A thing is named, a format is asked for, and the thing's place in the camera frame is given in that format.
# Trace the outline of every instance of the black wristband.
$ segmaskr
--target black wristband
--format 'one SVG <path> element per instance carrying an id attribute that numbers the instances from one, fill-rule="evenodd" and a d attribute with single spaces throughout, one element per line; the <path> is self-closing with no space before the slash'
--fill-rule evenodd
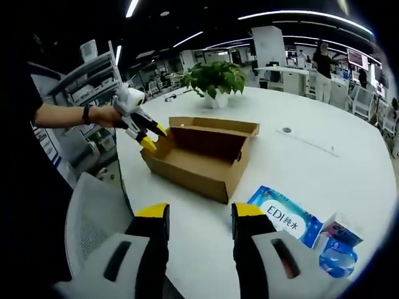
<path id="1" fill-rule="evenodd" d="M 85 122 L 85 125 L 89 125 L 90 124 L 90 120 L 89 120 L 89 110 L 93 105 L 87 105 L 84 109 L 83 109 L 83 115 L 82 115 L 82 119 Z"/>

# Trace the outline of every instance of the blue tissue package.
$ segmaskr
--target blue tissue package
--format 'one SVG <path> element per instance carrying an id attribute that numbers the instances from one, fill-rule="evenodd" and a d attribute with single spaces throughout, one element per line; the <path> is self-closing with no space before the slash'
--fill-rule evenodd
<path id="1" fill-rule="evenodd" d="M 248 204 L 260 207 L 277 231 L 286 230 L 310 249 L 322 229 L 322 223 L 295 202 L 269 187 L 261 186 Z"/>

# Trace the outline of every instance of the yellow trim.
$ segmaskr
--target yellow trim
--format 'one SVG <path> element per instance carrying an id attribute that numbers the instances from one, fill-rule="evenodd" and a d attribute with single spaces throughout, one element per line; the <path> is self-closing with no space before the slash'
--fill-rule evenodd
<path id="1" fill-rule="evenodd" d="M 135 217 L 156 217 L 162 218 L 163 211 L 165 210 L 167 203 L 156 204 L 155 206 L 146 207 L 145 209 L 135 213 Z"/>
<path id="2" fill-rule="evenodd" d="M 151 138 L 148 136 L 143 138 L 142 142 L 140 142 L 140 145 L 150 151 L 156 151 L 156 146 L 154 145 L 154 142 L 152 142 Z"/>
<path id="3" fill-rule="evenodd" d="M 238 217 L 264 215 L 260 208 L 258 206 L 254 206 L 253 204 L 235 202 L 235 205 L 237 207 Z"/>
<path id="4" fill-rule="evenodd" d="M 157 124 L 156 127 L 157 127 L 158 129 L 160 129 L 160 130 L 162 131 L 162 133 L 165 134 L 165 136 L 168 136 L 168 134 L 166 134 L 165 129 L 164 129 L 160 124 Z"/>

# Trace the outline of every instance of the open cardboard box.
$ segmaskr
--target open cardboard box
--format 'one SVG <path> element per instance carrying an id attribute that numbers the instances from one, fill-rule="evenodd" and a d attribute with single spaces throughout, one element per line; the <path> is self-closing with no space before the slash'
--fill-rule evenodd
<path id="1" fill-rule="evenodd" d="M 171 117 L 156 151 L 141 154 L 152 172 L 227 204 L 249 160 L 259 124 L 215 118 Z"/>

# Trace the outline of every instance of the white table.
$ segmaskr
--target white table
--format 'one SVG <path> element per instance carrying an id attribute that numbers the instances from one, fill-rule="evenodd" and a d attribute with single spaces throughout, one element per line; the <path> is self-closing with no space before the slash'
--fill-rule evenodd
<path id="1" fill-rule="evenodd" d="M 303 69 L 294 69 L 291 67 L 279 67 L 279 66 L 272 66 L 272 67 L 258 67 L 255 70 L 260 70 L 260 71 L 265 71 L 265 70 L 273 70 L 275 72 L 291 72 L 303 76 L 308 76 L 309 71 L 308 70 L 303 70 Z M 333 83 L 337 84 L 342 84 L 342 85 L 349 85 L 347 80 L 344 80 L 343 78 L 335 77 L 334 74 L 331 76 L 331 81 Z"/>
<path id="2" fill-rule="evenodd" d="M 266 185 L 320 220 L 335 211 L 343 213 L 365 239 L 356 247 L 359 260 L 351 278 L 357 277 L 380 245 L 396 204 L 395 176 L 378 130 L 330 105 L 260 88 L 246 87 L 243 96 L 230 97 L 226 108 L 203 107 L 203 99 L 190 92 L 171 103 L 156 98 L 143 109 L 164 127 L 170 116 L 183 115 L 259 122 L 251 159 L 230 203 L 247 202 L 260 185 Z M 292 133 L 281 133 L 284 127 Z M 239 298 L 231 205 L 151 174 L 140 146 L 121 129 L 117 150 L 133 211 L 170 203 L 166 274 L 175 287 L 190 299 Z"/>

